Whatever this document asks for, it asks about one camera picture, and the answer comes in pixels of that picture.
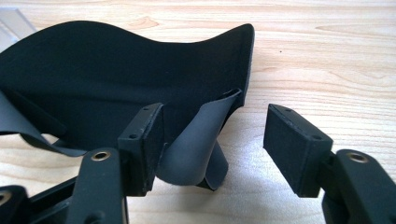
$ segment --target black fabric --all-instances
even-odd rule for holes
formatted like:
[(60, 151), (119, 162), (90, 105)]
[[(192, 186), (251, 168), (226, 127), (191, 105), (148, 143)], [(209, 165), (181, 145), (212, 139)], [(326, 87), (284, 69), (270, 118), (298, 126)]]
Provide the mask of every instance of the black fabric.
[[(22, 133), (36, 147), (79, 156), (115, 147), (141, 107), (163, 103), (165, 142), (172, 148), (204, 104), (232, 99), (219, 110), (224, 119), (216, 127), (244, 104), (253, 33), (246, 24), (184, 44), (156, 42), (92, 21), (42, 30), (0, 54), (0, 133)], [(231, 90), (240, 92), (227, 94)], [(42, 133), (60, 141), (51, 145)], [(218, 148), (214, 154), (220, 155), (215, 143), (201, 154)]]

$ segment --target metal grommet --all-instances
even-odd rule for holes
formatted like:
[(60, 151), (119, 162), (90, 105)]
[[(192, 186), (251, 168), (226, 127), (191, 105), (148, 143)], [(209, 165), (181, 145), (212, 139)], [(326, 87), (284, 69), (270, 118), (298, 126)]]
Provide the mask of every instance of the metal grommet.
[(107, 160), (110, 157), (110, 152), (108, 151), (100, 151), (95, 153), (92, 157), (91, 160), (93, 161), (104, 161)]
[(0, 191), (0, 206), (11, 199), (12, 193), (8, 190)]
[(361, 154), (359, 154), (359, 153), (348, 152), (346, 155), (347, 155), (352, 161), (355, 161), (355, 162), (360, 162), (360, 163), (369, 162), (369, 160), (368, 160), (365, 156), (363, 156), (363, 155), (361, 155)]

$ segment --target black neoprene sheet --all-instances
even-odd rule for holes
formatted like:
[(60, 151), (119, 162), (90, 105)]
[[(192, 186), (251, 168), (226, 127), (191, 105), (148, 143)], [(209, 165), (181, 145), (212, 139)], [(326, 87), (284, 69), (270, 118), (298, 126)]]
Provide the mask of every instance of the black neoprene sheet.
[(167, 148), (157, 176), (216, 189), (228, 166), (216, 137), (244, 104), (253, 37), (249, 24), (197, 43), (92, 21), (42, 30), (0, 54), (0, 133), (80, 156), (115, 147), (140, 108), (162, 103)]

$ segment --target light wooden surface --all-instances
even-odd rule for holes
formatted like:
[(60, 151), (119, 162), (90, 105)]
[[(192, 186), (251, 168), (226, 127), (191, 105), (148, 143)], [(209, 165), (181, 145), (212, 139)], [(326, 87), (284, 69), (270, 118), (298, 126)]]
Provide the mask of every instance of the light wooden surface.
[[(321, 199), (299, 199), (262, 149), (267, 106), (295, 109), (333, 140), (368, 153), (396, 180), (395, 1), (2, 0), (41, 30), (102, 21), (160, 41), (191, 42), (243, 23), (256, 29), (247, 103), (219, 142), (230, 163), (211, 192), (157, 179), (129, 198), (132, 223), (324, 223)], [(0, 186), (30, 195), (78, 173), (80, 159), (0, 137)]]

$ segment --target wood grain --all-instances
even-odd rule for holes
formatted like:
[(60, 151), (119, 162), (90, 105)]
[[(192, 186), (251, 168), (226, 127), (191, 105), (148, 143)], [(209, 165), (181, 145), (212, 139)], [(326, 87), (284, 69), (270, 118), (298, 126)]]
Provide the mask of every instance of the wood grain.
[[(245, 107), (219, 142), (230, 163), (216, 192), (157, 179), (145, 198), (129, 198), (132, 223), (324, 223), (321, 199), (299, 199), (262, 149), (268, 104), (295, 109), (334, 140), (333, 150), (368, 153), (396, 180), (395, 1), (2, 0), (38, 29), (102, 21), (172, 42), (256, 29)], [(0, 186), (30, 195), (78, 173), (80, 158), (0, 137)]]

